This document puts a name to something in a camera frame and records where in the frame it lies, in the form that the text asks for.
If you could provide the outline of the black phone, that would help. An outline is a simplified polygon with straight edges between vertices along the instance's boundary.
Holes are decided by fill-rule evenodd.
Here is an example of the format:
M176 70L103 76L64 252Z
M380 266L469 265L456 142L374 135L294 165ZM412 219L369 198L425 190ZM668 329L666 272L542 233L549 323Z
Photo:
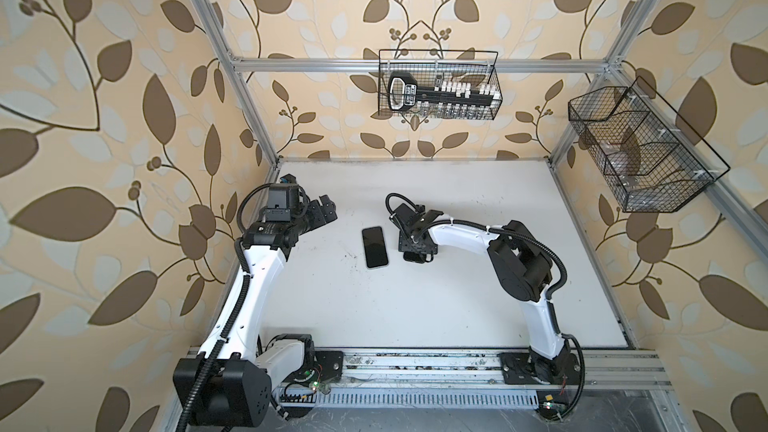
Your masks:
M432 262L434 255L430 253L406 251L403 253L403 258L407 262L425 264Z

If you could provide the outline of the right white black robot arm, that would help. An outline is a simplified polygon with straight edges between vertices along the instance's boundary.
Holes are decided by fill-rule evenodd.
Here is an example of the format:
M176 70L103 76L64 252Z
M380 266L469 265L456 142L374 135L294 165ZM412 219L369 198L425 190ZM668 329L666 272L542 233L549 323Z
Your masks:
M568 281L563 261L520 221L488 226L455 219L399 193L388 194L385 207L406 261L429 263L441 246L490 261L502 290L520 303L529 337L525 353L499 355L504 383L555 387L556 393L537 394L537 415L548 422L570 416L584 392L586 365L576 337L561 331L552 302Z

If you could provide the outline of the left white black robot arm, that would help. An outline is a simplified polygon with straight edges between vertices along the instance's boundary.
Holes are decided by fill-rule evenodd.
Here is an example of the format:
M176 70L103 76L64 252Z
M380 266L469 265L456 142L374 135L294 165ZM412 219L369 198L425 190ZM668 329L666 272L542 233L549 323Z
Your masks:
M250 224L241 211L235 215L237 270L216 323L198 352L175 367L178 431L257 427L270 408L288 418L278 391L296 384L314 393L322 381L310 335L278 334L261 343L260 334L269 293L292 249L302 235L335 221L336 206L326 195L310 198L290 174L250 194L260 192L266 202Z

